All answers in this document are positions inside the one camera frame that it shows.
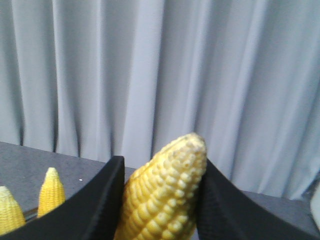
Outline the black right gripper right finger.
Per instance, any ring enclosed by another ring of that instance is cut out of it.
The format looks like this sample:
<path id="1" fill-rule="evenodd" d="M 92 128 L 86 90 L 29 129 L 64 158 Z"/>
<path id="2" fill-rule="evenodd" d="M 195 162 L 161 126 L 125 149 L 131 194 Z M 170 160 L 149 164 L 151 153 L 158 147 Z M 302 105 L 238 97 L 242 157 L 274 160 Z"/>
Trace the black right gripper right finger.
<path id="1" fill-rule="evenodd" d="M 199 187 L 200 240 L 316 240 L 317 236 L 269 212 L 235 187 L 209 160 Z"/>

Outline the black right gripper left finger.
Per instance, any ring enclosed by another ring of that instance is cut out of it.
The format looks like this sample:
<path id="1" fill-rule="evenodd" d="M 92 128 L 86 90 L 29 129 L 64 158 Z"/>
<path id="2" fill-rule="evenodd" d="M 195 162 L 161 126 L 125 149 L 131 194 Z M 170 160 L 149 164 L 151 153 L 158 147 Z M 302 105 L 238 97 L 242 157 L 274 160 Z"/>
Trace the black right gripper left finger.
<path id="1" fill-rule="evenodd" d="M 70 199 L 41 218 L 1 236 L 2 240 L 112 240 L 125 180 L 123 156 L 113 156 Z"/>

